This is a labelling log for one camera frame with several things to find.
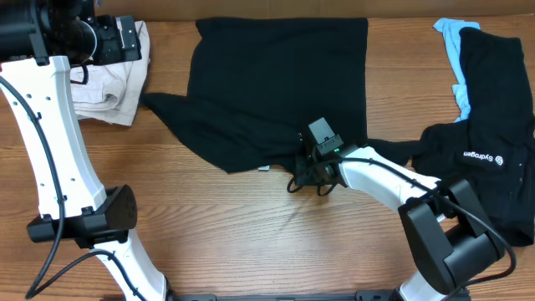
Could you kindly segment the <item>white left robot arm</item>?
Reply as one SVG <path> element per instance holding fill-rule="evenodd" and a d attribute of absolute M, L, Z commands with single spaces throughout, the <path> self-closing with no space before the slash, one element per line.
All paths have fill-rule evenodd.
<path fill-rule="evenodd" d="M 90 162 L 75 114 L 71 70 L 136 61 L 130 16 L 97 15 L 91 1 L 4 1 L 1 89 L 18 122 L 38 186 L 34 242 L 72 240 L 98 258 L 127 300 L 170 300 L 166 276 L 138 233 L 127 186 L 105 187 Z"/>

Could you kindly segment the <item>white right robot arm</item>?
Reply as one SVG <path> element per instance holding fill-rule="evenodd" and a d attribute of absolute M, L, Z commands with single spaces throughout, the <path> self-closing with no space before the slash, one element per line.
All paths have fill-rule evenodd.
<path fill-rule="evenodd" d="M 468 300 L 467 286 L 510 249 L 467 181 L 447 185 L 369 146 L 345 147 L 338 137 L 308 148 L 295 165 L 290 192 L 340 185 L 372 196 L 400 216 L 417 271 L 392 290 L 360 291 L 358 300 Z"/>

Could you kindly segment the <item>black t-shirt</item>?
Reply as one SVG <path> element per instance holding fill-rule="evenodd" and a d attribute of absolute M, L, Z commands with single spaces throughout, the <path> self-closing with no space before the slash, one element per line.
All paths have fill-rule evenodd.
<path fill-rule="evenodd" d="M 367 136 L 364 18 L 205 18 L 184 95 L 147 93 L 150 109 L 191 151 L 228 172 L 280 165 L 304 152 L 325 119 L 344 142 L 405 165 L 409 144 Z"/>

